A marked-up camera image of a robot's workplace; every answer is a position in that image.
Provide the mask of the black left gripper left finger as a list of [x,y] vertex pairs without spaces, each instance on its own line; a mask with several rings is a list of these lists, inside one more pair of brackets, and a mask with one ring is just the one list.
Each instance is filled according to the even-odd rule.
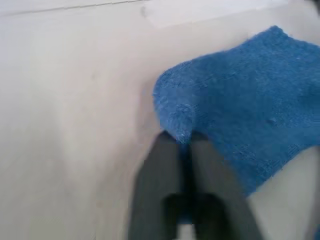
[[154,140],[137,172],[127,240],[174,240],[185,200],[180,149],[166,131]]

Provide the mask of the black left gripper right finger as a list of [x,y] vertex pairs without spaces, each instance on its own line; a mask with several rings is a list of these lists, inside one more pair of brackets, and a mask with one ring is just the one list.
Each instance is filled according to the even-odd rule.
[[264,240],[242,187],[223,156],[198,132],[193,133],[189,147],[196,240]]

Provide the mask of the blue fuzzy sock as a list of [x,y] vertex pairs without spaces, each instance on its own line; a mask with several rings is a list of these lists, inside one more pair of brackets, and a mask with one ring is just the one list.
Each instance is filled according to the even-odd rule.
[[206,135],[249,196],[320,145],[320,46],[272,26],[166,70],[153,102],[160,125],[180,144],[194,131]]

